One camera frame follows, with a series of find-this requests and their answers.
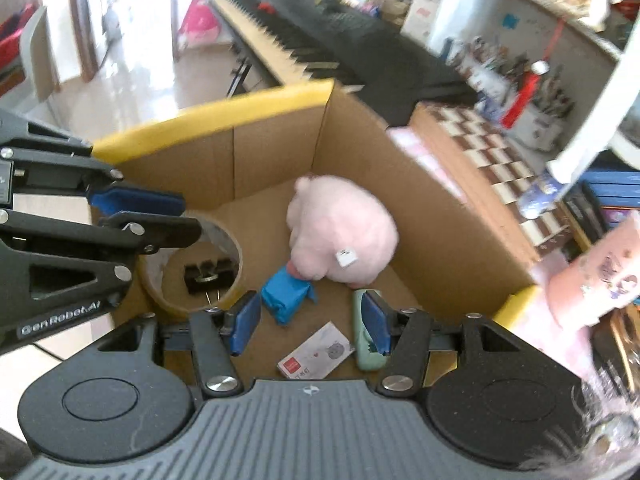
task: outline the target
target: stack of books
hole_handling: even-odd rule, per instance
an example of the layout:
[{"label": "stack of books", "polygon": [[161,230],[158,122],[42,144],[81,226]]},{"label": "stack of books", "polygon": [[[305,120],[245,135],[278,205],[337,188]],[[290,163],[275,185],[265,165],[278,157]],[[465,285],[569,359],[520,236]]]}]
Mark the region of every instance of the stack of books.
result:
[{"label": "stack of books", "polygon": [[580,181],[566,194],[564,203],[592,243],[640,210],[640,171],[602,152]]}]

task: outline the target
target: pig plush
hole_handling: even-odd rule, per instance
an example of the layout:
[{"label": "pig plush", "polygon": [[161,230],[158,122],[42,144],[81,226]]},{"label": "pig plush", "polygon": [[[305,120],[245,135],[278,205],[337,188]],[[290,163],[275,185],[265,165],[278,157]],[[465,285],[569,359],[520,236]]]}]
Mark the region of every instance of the pig plush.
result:
[{"label": "pig plush", "polygon": [[291,259],[287,272],[363,288],[391,261],[398,231],[371,193],[337,176],[303,176],[289,204]]}]

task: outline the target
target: white chair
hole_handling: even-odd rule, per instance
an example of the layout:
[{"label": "white chair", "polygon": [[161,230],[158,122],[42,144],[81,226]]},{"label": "white chair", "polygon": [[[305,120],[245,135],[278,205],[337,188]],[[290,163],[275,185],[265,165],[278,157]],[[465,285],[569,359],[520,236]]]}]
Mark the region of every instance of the white chair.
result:
[{"label": "white chair", "polygon": [[[0,107],[30,118],[36,116],[37,119],[50,120],[59,128],[67,129],[51,99],[56,80],[46,6],[39,7],[33,13],[20,35],[20,60],[25,81],[0,97]],[[41,110],[40,104],[46,104],[48,110]]]}]

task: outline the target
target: red logo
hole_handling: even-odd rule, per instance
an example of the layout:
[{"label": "red logo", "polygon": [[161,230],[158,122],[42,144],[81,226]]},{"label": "red logo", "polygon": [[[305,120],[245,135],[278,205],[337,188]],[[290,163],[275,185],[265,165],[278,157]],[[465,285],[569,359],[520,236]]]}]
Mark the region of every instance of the red logo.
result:
[{"label": "red logo", "polygon": [[284,362],[284,367],[287,369],[287,372],[292,374],[293,372],[300,370],[300,363],[296,361],[295,357],[291,357]]}]

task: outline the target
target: pink bag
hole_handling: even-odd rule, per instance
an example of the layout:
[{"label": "pink bag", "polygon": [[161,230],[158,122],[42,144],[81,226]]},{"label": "pink bag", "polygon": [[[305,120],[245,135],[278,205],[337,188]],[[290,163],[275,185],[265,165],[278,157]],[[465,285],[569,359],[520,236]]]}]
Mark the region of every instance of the pink bag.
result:
[{"label": "pink bag", "polygon": [[220,24],[209,7],[209,0],[192,0],[179,30],[187,44],[214,43]]}]

